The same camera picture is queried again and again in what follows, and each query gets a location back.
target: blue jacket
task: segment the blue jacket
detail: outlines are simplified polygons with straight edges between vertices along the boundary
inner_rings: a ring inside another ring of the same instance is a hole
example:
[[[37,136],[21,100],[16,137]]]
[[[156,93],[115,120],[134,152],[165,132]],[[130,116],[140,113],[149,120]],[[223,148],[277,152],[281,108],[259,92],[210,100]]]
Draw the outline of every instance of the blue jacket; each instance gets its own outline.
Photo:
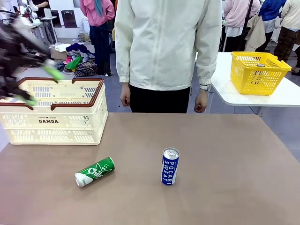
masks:
[[[262,16],[263,21],[275,19],[280,8],[285,4],[286,0],[266,0],[259,11],[259,16]]]

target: white plastic basket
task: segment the white plastic basket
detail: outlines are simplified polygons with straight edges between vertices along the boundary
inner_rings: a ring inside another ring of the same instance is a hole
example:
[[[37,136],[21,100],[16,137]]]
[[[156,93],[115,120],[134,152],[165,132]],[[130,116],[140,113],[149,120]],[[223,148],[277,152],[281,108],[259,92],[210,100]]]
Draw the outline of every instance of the white plastic basket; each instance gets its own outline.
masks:
[[[38,100],[31,107],[0,100],[0,122],[12,144],[98,145],[108,116],[103,79],[55,82],[27,77],[21,89]]]

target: green soda can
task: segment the green soda can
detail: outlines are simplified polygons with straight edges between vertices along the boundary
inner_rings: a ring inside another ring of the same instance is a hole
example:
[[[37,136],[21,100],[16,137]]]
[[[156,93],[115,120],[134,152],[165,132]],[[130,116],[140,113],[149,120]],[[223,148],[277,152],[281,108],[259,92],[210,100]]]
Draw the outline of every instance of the green soda can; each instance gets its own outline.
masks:
[[[103,177],[114,170],[114,163],[112,158],[107,157],[85,169],[75,173],[75,180],[77,185],[82,188],[94,180]]]

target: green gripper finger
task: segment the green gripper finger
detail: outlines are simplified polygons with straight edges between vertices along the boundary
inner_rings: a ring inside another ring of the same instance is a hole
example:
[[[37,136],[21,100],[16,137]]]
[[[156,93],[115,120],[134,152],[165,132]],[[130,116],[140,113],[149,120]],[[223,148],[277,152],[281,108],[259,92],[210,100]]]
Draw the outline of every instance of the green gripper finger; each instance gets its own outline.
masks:
[[[17,95],[16,98],[25,102],[27,105],[30,105],[30,106],[35,106],[38,104],[38,101],[34,97],[31,97],[30,100],[26,100],[22,96]]]
[[[54,80],[59,81],[64,78],[64,75],[60,73],[57,69],[49,68],[49,67],[44,67],[45,71],[50,74]]]

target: cardboard box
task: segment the cardboard box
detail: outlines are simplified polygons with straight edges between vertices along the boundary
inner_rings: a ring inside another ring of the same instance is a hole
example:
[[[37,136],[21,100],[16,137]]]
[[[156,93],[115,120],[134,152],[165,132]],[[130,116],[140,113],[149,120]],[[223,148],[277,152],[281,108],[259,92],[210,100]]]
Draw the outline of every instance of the cardboard box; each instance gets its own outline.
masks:
[[[51,58],[55,60],[66,60],[67,52],[58,52],[54,48],[50,49]]]

